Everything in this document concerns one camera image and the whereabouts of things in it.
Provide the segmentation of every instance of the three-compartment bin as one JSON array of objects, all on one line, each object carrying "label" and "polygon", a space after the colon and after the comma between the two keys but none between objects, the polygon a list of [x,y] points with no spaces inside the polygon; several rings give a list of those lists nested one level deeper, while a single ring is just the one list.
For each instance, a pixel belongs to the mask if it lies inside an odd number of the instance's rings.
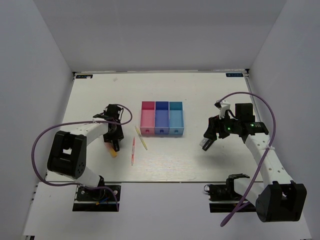
[{"label": "three-compartment bin", "polygon": [[143,101],[140,131],[143,135],[182,135],[184,133],[181,101]]}]

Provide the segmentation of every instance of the cyan compartment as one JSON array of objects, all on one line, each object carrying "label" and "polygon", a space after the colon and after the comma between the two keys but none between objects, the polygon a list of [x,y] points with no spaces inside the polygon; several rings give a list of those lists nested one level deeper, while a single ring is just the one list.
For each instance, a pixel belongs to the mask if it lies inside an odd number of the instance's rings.
[{"label": "cyan compartment", "polygon": [[185,129],[182,101],[171,101],[169,110],[169,134],[182,135]]},{"label": "cyan compartment", "polygon": [[169,102],[155,102],[155,134],[169,134]]}]

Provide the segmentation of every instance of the gray wall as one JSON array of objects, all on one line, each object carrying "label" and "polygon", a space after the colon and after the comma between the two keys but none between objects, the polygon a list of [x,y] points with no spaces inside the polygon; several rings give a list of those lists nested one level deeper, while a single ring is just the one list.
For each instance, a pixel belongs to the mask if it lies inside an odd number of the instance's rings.
[{"label": "gray wall", "polygon": [[[32,0],[1,1],[0,33],[0,238],[20,240],[38,182],[31,147],[61,122],[72,73]],[[51,137],[36,152],[43,174]]]},{"label": "gray wall", "polygon": [[[307,188],[304,215],[320,240],[320,2],[286,3],[251,68],[253,91],[276,116],[274,146],[286,170]],[[271,128],[270,114],[259,105]]]},{"label": "gray wall", "polygon": [[250,68],[285,0],[34,0],[73,71]]}]

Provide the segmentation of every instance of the pink compartment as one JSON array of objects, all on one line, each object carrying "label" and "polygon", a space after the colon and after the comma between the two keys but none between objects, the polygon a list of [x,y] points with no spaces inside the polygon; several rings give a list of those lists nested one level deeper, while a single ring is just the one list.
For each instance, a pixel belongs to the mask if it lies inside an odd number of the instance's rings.
[{"label": "pink compartment", "polygon": [[143,101],[141,106],[141,134],[155,134],[156,102]]}]

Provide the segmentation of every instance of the pink pen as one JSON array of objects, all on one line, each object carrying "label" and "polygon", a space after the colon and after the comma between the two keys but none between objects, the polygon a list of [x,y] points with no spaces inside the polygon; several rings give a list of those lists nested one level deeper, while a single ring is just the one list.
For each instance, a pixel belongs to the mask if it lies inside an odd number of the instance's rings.
[{"label": "pink pen", "polygon": [[134,164],[134,157],[135,157],[135,145],[136,145],[136,138],[133,137],[132,143],[132,155],[131,155],[131,166]]}]

